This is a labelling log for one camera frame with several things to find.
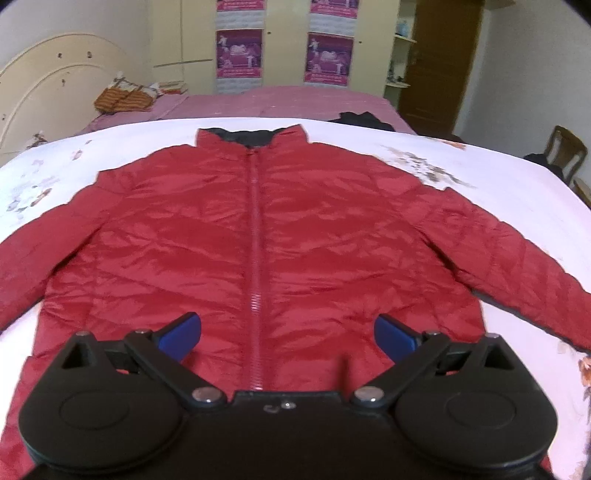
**orange striped cloth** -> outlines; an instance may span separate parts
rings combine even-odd
[[[115,79],[95,100],[95,108],[100,113],[145,112],[159,95],[157,89]]]

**wooden chair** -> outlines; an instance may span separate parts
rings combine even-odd
[[[556,154],[551,160],[550,154],[553,151],[556,151]],[[583,161],[587,156],[587,147],[585,147],[584,143],[581,142],[581,140],[579,140],[570,130],[566,130],[565,127],[556,125],[548,140],[548,146],[546,146],[544,156],[550,165],[556,165],[563,171],[575,157],[579,157],[579,159],[573,164],[568,175],[564,176],[564,182],[567,185],[570,185],[574,174],[577,173],[577,170],[583,164]]]

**blue gripper pad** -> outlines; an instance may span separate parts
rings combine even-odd
[[[399,362],[421,344],[421,335],[389,315],[381,314],[374,323],[375,343],[390,360]]]
[[[199,343],[201,319],[195,312],[185,313],[154,333],[158,349],[180,362]]]

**black circular disc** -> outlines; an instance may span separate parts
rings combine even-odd
[[[394,407],[404,436],[450,467],[483,472],[541,459],[556,432],[556,414],[542,392],[403,394]]]
[[[81,391],[65,399],[37,394],[34,404],[23,406],[21,436],[36,460],[55,468],[125,469],[164,446],[180,427],[175,396],[152,385],[127,393]]]

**cream wardrobe door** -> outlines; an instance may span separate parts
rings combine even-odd
[[[382,96],[396,32],[400,0],[361,0],[349,89]]]
[[[151,0],[152,73],[157,82],[183,79],[181,0]]]
[[[216,2],[182,0],[183,77],[194,95],[215,93]]]
[[[263,45],[263,85],[302,85],[310,0],[267,0]]]

